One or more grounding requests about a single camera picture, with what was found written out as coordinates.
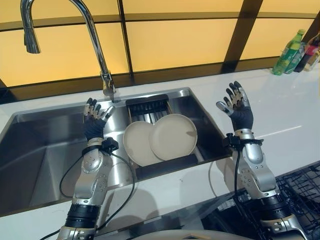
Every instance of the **faucet spout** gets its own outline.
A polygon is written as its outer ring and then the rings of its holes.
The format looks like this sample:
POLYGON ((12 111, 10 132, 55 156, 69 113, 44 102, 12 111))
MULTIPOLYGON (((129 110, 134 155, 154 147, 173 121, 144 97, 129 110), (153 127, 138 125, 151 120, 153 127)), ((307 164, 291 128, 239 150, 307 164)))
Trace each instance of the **faucet spout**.
MULTIPOLYGON (((82 0, 69 0, 69 1, 76 6, 76 8, 81 12, 84 18, 85 24, 87 26, 87 29, 93 44, 95 55, 98 59, 98 63, 101 69, 100 75, 103 80, 103 93, 107 97, 110 97, 111 100, 113 101, 116 88, 112 80, 111 73, 107 68, 107 64, 106 64, 105 57, 100 45, 100 41, 98 38, 97 30, 96 30, 92 15, 82 0)), ((24 29, 24 45, 26 45, 26 50, 28 53, 39 54, 40 48, 39 48, 38 40, 36 37, 32 14, 31 14, 33 2, 34 0, 21 0, 20 11, 21 11, 21 18, 22 18, 22 24, 24 29)))

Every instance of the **beige plate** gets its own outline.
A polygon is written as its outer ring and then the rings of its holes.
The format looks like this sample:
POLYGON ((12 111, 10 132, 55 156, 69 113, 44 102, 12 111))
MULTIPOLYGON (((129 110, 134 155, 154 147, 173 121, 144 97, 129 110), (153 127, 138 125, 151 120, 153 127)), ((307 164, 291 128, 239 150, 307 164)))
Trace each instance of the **beige plate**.
POLYGON ((123 135, 126 153, 132 161, 142 167, 162 162, 149 145, 149 134, 153 127, 151 123, 135 121, 125 129, 123 135))
POLYGON ((186 229, 156 231, 134 238, 134 240, 183 240, 191 237, 202 240, 252 240, 251 238, 221 231, 186 229))
POLYGON ((162 160, 191 154, 197 139, 196 126, 181 114, 169 114, 159 119, 149 136, 153 153, 162 160))

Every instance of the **sink basin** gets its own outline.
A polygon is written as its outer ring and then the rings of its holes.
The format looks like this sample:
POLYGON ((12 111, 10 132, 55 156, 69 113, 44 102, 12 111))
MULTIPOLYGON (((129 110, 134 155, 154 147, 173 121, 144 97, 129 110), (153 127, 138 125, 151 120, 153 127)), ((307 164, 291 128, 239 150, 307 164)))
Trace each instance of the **sink basin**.
MULTIPOLYGON (((198 141, 193 154, 196 165, 230 156, 229 150, 222 147, 224 136, 189 88, 132 95, 116 103, 98 101, 102 109, 111 105, 116 107, 104 128, 104 138, 112 137, 119 143, 115 154, 129 159, 122 137, 133 117, 129 114, 126 102, 163 94, 168 97, 170 111, 187 116, 197 128, 198 141)), ((17 112, 10 118, 0 134, 0 216, 68 200, 60 194, 59 183, 67 169, 81 156, 81 151, 87 144, 82 130, 83 107, 83 103, 79 103, 17 112)), ((152 117, 148 119, 148 116, 150 115, 143 115, 142 119, 136 120, 152 121, 152 117)), ((108 187, 112 189, 129 184, 131 179, 128 177, 130 174, 126 165, 117 158, 112 157, 112 160, 113 168, 108 187)), ((181 165, 171 168, 170 161, 162 163, 166 167, 165 171, 140 176, 137 180, 190 167, 181 165)), ((136 164, 132 163, 132 166, 141 170, 136 164)), ((66 175, 62 184, 66 195, 73 195, 80 169, 81 161, 66 175)))

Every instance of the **bottle cap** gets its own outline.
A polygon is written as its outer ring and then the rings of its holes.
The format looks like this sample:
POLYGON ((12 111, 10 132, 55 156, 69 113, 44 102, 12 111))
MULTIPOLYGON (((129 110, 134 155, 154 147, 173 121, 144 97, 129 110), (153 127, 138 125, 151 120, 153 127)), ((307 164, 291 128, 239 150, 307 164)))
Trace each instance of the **bottle cap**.
POLYGON ((305 34, 306 30, 304 29, 299 29, 298 34, 305 34))

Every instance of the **white countertop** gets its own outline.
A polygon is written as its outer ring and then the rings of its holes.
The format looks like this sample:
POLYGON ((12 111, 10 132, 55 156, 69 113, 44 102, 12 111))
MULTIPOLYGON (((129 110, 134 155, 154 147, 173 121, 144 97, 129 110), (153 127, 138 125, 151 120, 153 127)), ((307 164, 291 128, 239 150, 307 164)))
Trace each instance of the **white countertop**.
MULTIPOLYGON (((254 115, 252 130, 263 138, 266 162, 278 176, 320 160, 320 64, 311 72, 275 76, 260 69, 117 89, 120 97, 189 87, 223 133, 233 132, 230 119, 215 103, 228 84, 244 87, 254 115)), ((102 91, 68 94, 0 105, 0 131, 15 112, 102 100, 102 91)), ((139 182, 129 203, 107 226, 108 231, 141 222, 233 191, 230 159, 222 159, 139 182)), ((131 186, 114 191, 109 214, 125 200, 131 186)), ((36 240, 59 229, 71 202, 0 217, 6 240, 36 240)))

